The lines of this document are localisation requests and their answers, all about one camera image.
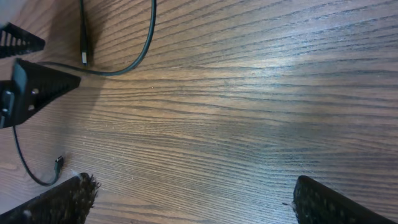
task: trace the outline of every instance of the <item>wooden table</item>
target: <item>wooden table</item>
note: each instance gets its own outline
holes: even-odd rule
[[[146,0],[86,0],[92,68],[141,51]],[[102,183],[87,223],[296,223],[309,175],[398,222],[398,1],[159,0],[145,60],[18,127],[43,180],[66,157]],[[79,65],[77,1],[31,0],[12,21],[44,38],[24,56]],[[8,79],[13,58],[0,61]],[[48,190],[0,130],[0,212]]]

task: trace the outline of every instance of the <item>black cord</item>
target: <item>black cord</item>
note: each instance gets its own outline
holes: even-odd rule
[[[81,13],[83,13],[83,0],[80,0],[80,7],[81,7]],[[127,66],[126,68],[122,69],[122,70],[118,70],[115,72],[99,72],[99,71],[93,71],[93,70],[86,70],[86,69],[82,69],[82,68],[78,68],[78,67],[73,67],[71,65],[65,65],[62,63],[57,63],[57,62],[38,62],[39,65],[56,65],[59,67],[65,67],[65,68],[69,68],[78,72],[86,72],[86,73],[90,73],[90,74],[95,74],[95,75],[103,75],[103,76],[113,76],[113,75],[122,75],[123,73],[126,73],[134,68],[136,68],[144,59],[145,55],[148,52],[150,43],[152,42],[152,37],[154,35],[154,31],[155,31],[155,20],[156,20],[156,0],[152,0],[152,10],[151,10],[151,15],[150,15],[150,24],[149,24],[149,32],[148,32],[148,36],[147,36],[147,40],[145,41],[144,47],[142,48],[141,53],[139,54],[138,58],[133,61],[132,64],[130,64],[129,66]],[[22,155],[21,152],[21,147],[19,146],[19,142],[18,142],[18,136],[17,136],[17,131],[16,131],[16,127],[13,126],[12,127],[12,131],[14,133],[14,139],[15,139],[15,145],[17,147],[18,150],[18,155],[22,161],[22,164],[25,167],[26,172],[29,174],[29,176],[38,184],[40,184],[41,186],[51,186],[54,183],[56,183],[56,181],[59,178],[59,174],[61,171],[61,168],[63,166],[63,157],[60,156],[58,157],[58,159],[55,161],[55,178],[53,179],[53,181],[51,181],[50,183],[46,183],[46,182],[42,182],[41,180],[39,180],[38,178],[35,177],[35,175],[30,171],[30,169],[28,168],[24,156]]]
[[[12,132],[14,133],[14,140],[15,140],[15,145],[17,146],[18,155],[19,155],[19,157],[20,157],[20,159],[21,159],[21,161],[22,161],[22,164],[23,164],[24,167],[25,167],[26,172],[29,174],[29,176],[30,176],[36,183],[40,184],[41,186],[51,186],[51,185],[55,184],[56,181],[57,181],[58,178],[59,178],[59,175],[60,175],[60,172],[61,172],[61,168],[62,168],[62,166],[63,166],[63,157],[60,156],[60,157],[58,157],[58,159],[55,161],[55,167],[54,167],[54,170],[55,170],[55,177],[54,177],[53,181],[51,181],[50,183],[42,182],[42,181],[39,180],[37,177],[35,177],[35,175],[30,171],[29,167],[27,166],[27,164],[26,164],[26,162],[25,162],[24,156],[22,155],[22,152],[21,152],[21,147],[19,147],[18,136],[17,136],[17,130],[16,130],[16,127],[15,127],[15,126],[12,127]]]
[[[78,67],[73,67],[71,65],[65,65],[62,63],[57,63],[57,62],[38,62],[39,65],[56,65],[60,67],[65,67],[69,68],[78,72],[86,72],[94,75],[103,75],[103,76],[113,76],[113,75],[122,75],[123,73],[126,73],[134,68],[136,68],[144,59],[146,53],[148,52],[150,42],[152,41],[152,36],[154,35],[155,31],[155,20],[156,20],[156,0],[152,0],[152,10],[151,10],[151,15],[150,15],[150,24],[149,24],[149,32],[147,36],[147,40],[144,44],[144,48],[142,49],[141,53],[139,54],[138,58],[133,61],[132,64],[127,66],[126,68],[115,71],[115,72],[99,72],[99,71],[93,71],[93,70],[87,70],[83,68],[78,68]]]

